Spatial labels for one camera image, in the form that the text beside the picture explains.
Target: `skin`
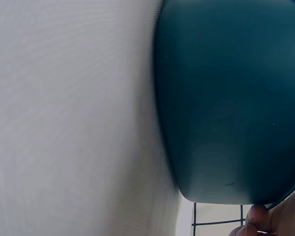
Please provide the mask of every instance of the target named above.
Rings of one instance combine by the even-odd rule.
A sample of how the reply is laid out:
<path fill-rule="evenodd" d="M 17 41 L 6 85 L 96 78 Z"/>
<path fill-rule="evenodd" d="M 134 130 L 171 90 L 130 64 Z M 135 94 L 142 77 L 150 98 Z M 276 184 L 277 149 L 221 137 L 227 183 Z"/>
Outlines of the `skin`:
<path fill-rule="evenodd" d="M 295 192 L 275 208 L 253 205 L 247 213 L 246 225 L 229 236 L 295 236 Z"/>

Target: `finger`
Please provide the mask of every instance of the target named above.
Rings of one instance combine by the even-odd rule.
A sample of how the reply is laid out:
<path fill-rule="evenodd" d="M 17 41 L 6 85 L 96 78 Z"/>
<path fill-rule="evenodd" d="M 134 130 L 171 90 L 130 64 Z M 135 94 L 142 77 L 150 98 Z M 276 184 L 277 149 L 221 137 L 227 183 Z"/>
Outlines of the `finger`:
<path fill-rule="evenodd" d="M 247 213 L 246 224 L 256 226 L 258 231 L 275 233 L 284 202 L 268 211 L 264 205 L 253 205 Z"/>
<path fill-rule="evenodd" d="M 239 226 L 232 230 L 229 236 L 259 236 L 257 229 L 253 225 Z"/>

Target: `white wall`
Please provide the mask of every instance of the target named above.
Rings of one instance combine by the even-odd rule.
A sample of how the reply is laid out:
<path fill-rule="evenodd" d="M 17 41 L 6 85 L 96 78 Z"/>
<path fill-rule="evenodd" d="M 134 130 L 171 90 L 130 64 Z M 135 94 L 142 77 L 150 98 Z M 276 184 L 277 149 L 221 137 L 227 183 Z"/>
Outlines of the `white wall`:
<path fill-rule="evenodd" d="M 161 0 L 0 0 L 0 236 L 172 236 Z"/>

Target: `dark mark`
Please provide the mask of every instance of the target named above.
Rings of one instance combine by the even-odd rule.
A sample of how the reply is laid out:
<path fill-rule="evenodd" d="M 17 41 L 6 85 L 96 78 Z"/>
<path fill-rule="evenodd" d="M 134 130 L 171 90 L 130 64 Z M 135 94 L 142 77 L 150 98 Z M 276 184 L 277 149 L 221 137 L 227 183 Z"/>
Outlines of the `dark mark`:
<path fill-rule="evenodd" d="M 228 184 L 225 184 L 224 186 L 225 187 L 233 187 L 235 185 L 235 183 L 228 183 Z"/>

